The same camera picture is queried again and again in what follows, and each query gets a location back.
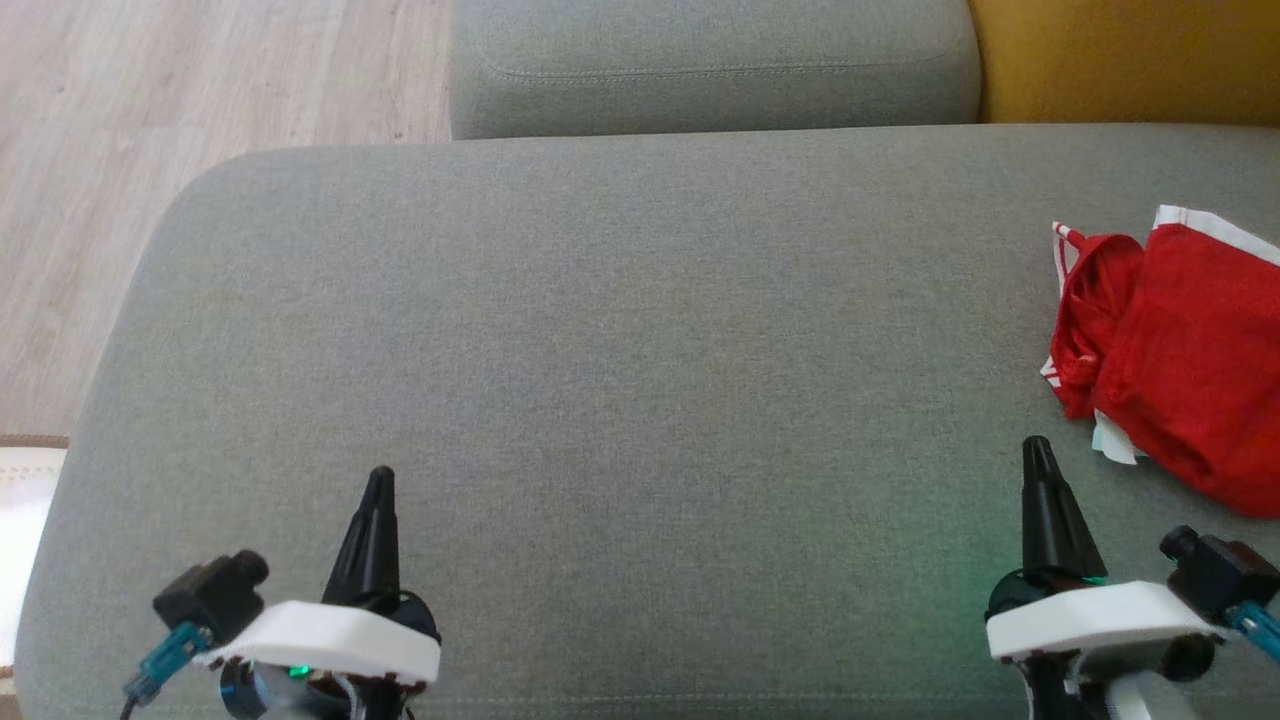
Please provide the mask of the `red white-striped mesh shorts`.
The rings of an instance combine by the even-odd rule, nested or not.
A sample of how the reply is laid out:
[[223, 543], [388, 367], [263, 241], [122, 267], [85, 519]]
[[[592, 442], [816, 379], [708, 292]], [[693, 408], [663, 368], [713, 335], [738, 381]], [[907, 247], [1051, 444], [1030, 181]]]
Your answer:
[[1280, 246], [1162, 205], [1094, 404], [1192, 489], [1280, 519]]

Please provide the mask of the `yellow sofa back cushion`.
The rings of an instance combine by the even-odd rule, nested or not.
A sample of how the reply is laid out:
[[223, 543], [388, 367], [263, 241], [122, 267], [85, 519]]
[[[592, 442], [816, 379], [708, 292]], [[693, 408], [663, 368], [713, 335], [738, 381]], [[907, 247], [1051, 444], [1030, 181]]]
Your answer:
[[1280, 128], [1280, 0], [968, 0], [991, 123]]

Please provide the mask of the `red Bulls 23 jersey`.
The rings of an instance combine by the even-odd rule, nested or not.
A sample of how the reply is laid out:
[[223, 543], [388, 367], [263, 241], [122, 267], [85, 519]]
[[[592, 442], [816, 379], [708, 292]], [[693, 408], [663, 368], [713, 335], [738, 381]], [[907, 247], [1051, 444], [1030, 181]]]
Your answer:
[[1137, 288], [1144, 249], [1128, 234], [1084, 234], [1060, 222], [1052, 232], [1059, 306], [1039, 374], [1068, 419], [1094, 423], [1096, 452], [1134, 466], [1146, 454], [1097, 409], [1093, 393]]

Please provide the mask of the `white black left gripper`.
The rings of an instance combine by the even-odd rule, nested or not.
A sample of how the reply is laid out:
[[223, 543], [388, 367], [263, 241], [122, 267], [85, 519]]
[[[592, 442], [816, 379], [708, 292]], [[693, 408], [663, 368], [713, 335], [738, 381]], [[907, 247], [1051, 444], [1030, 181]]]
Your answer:
[[[370, 471], [351, 518], [323, 603], [266, 606], [230, 641], [195, 656], [197, 667], [239, 664], [310, 667], [361, 679], [390, 678], [413, 688], [436, 683], [442, 641], [421, 598], [401, 591], [396, 473]], [[370, 609], [399, 601], [390, 615]]]

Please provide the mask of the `white rug brown border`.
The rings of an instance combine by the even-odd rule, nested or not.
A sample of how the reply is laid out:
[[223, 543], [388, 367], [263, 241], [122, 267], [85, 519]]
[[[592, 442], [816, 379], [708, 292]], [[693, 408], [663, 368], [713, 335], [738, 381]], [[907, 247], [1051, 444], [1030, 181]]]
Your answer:
[[0, 434], [0, 692], [12, 691], [22, 606], [69, 445]]

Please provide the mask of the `grey sofa cushion block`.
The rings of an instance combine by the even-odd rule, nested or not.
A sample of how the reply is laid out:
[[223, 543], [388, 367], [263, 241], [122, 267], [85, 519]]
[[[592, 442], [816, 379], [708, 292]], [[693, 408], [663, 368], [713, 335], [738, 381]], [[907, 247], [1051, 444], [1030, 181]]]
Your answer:
[[456, 140], [968, 124], [968, 0], [457, 0]]

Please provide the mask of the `large grey sofa seat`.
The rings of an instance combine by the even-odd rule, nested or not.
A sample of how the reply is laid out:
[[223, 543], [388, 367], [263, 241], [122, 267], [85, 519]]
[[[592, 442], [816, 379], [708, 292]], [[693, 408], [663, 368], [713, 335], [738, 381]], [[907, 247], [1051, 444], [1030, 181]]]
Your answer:
[[1043, 382], [1051, 225], [1280, 240], [1280, 131], [938, 126], [237, 158], [169, 206], [70, 433], [26, 720], [116, 720], [154, 596], [252, 548], [317, 600], [369, 473], [433, 717], [1027, 720], [988, 653], [1051, 439], [1112, 579], [1280, 523], [1091, 448]]

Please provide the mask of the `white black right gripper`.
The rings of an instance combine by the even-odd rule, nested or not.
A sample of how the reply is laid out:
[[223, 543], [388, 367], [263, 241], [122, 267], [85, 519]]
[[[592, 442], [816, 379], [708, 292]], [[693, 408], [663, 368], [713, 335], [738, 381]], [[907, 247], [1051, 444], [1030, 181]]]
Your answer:
[[989, 594], [992, 659], [1014, 664], [1183, 637], [1225, 642], [1162, 583], [1105, 583], [1108, 570], [1050, 439], [1027, 437], [1021, 459], [1021, 570], [1002, 577]]

